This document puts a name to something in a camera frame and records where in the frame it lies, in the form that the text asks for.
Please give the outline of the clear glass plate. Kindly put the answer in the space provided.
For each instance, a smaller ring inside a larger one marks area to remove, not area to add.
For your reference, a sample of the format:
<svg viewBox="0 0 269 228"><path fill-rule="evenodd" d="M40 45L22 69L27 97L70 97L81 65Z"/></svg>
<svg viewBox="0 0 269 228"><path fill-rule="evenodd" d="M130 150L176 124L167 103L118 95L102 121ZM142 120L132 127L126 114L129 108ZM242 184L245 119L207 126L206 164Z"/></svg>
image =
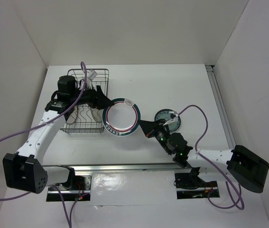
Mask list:
<svg viewBox="0 0 269 228"><path fill-rule="evenodd" d="M98 110L96 108L90 108L92 118L95 122L101 123L102 122L102 110Z"/></svg>

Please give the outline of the white plate green red rim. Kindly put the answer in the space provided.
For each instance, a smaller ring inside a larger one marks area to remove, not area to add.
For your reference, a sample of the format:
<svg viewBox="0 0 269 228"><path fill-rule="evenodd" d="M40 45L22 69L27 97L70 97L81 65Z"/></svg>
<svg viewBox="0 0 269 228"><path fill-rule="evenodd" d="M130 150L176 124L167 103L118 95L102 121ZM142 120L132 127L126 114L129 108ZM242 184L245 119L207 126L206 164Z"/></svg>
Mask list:
<svg viewBox="0 0 269 228"><path fill-rule="evenodd" d="M113 103L113 106L104 108L102 112L104 128L115 136L133 134L141 119L140 109L127 98L115 98Z"/></svg>

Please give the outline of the blue floral green plate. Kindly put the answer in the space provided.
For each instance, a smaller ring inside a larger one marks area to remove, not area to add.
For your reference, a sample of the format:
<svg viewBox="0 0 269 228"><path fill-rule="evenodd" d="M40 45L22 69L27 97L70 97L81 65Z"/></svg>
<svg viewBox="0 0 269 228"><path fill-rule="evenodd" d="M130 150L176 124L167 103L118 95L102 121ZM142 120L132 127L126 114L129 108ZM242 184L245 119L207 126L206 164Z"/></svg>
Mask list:
<svg viewBox="0 0 269 228"><path fill-rule="evenodd" d="M164 119L171 133L176 132L181 126L181 118L178 113L172 109L159 110L154 117L154 121Z"/></svg>

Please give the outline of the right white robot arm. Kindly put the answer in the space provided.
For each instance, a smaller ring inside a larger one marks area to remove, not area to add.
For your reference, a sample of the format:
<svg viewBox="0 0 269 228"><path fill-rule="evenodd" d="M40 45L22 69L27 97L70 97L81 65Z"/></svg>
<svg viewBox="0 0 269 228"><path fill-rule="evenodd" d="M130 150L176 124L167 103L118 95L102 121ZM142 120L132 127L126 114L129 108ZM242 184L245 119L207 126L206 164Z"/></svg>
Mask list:
<svg viewBox="0 0 269 228"><path fill-rule="evenodd" d="M269 163L242 145L229 150L198 150L187 144L180 133L170 133L165 120L144 121L139 125L147 138L155 138L173 162L190 168L189 180L194 186L204 182L236 182L245 189L262 193Z"/></svg>

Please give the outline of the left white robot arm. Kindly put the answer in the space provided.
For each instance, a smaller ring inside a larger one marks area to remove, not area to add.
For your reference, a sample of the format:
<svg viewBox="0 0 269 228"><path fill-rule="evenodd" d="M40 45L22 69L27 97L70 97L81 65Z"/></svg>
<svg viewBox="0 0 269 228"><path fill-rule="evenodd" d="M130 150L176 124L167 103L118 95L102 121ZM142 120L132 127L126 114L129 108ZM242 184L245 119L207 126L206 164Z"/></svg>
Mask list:
<svg viewBox="0 0 269 228"><path fill-rule="evenodd" d="M61 76L58 89L46 105L40 124L27 141L14 153L3 158L6 184L9 188L39 194L47 186L60 184L72 189L76 184L75 170L69 166L43 167L43 159L52 140L65 125L78 105L103 110L114 105L98 85L89 89L86 80L77 82L73 76Z"/></svg>

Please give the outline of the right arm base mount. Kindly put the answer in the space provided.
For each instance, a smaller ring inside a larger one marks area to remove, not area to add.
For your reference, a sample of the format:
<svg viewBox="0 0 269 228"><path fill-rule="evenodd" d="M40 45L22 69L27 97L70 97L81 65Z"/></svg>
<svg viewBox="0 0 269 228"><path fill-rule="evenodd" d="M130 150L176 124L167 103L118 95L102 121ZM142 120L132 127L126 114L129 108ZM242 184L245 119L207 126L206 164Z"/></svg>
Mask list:
<svg viewBox="0 0 269 228"><path fill-rule="evenodd" d="M204 182L202 180L192 180L190 173L175 173L174 186L178 200L219 198L220 193L216 181Z"/></svg>

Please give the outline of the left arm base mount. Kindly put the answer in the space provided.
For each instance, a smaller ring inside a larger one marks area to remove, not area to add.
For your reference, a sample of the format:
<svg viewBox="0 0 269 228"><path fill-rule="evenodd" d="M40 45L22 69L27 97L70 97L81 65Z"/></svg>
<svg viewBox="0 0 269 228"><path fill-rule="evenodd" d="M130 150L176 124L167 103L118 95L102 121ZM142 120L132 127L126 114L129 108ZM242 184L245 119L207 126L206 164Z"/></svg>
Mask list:
<svg viewBox="0 0 269 228"><path fill-rule="evenodd" d="M47 190L46 201L47 202L59 202L61 201L58 188L63 196L64 201L90 201L91 199L91 185L92 176L76 175L70 187L65 184L57 183L55 187L51 186Z"/></svg>

